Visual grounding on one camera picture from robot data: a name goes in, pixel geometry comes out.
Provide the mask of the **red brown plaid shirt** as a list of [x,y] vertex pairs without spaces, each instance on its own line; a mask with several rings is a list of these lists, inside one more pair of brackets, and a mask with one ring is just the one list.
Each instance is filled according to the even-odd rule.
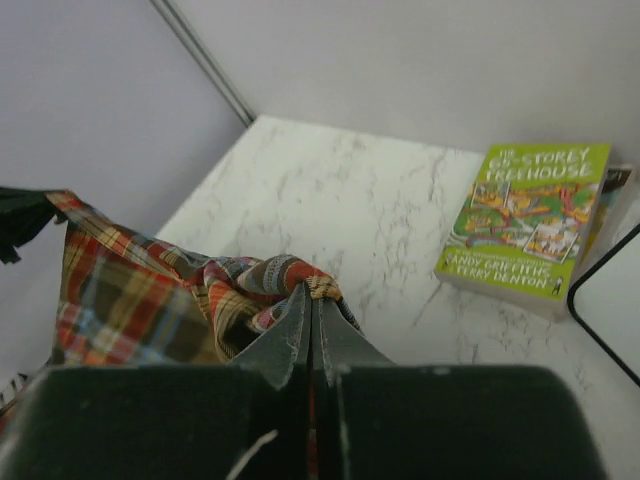
[[[336,281],[292,255],[211,257],[121,226],[67,190],[52,351],[1,412],[5,479],[220,479],[246,445],[251,380],[231,362],[299,285]],[[318,477],[312,386],[308,477]]]

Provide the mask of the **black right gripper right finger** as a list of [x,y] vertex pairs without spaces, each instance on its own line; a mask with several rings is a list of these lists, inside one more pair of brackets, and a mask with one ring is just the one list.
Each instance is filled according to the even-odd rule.
[[338,373],[352,366],[386,367],[392,364],[345,318],[338,303],[332,299],[312,302],[313,415],[320,479],[341,477],[342,454],[336,413]]

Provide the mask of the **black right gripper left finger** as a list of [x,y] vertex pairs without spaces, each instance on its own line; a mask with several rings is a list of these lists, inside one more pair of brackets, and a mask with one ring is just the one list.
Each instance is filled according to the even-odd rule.
[[281,317],[231,362],[251,380],[251,396],[229,479],[308,477],[311,307],[308,287],[297,286]]

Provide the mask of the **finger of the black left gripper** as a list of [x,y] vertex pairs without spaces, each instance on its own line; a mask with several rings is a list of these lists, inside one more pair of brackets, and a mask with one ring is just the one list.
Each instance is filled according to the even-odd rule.
[[46,191],[1,188],[1,262],[21,260],[17,249],[33,240],[55,216]]

